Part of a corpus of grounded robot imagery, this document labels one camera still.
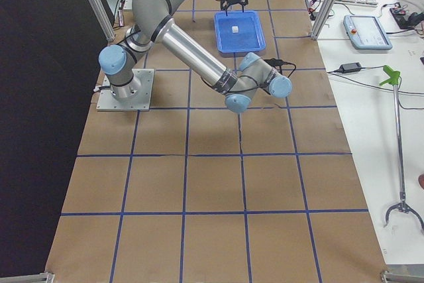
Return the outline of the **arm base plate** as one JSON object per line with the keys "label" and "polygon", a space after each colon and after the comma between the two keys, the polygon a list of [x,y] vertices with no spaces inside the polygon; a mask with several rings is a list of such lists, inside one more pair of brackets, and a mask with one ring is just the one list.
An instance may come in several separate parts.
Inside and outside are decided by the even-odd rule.
{"label": "arm base plate", "polygon": [[133,68],[133,79],[127,85],[111,85],[104,76],[97,101],[98,111],[149,111],[155,69]]}
{"label": "arm base plate", "polygon": [[125,25],[125,18],[124,18],[124,12],[125,11],[132,11],[132,4],[133,0],[120,0],[119,6],[117,10],[117,19],[118,19],[118,26],[123,27]]}

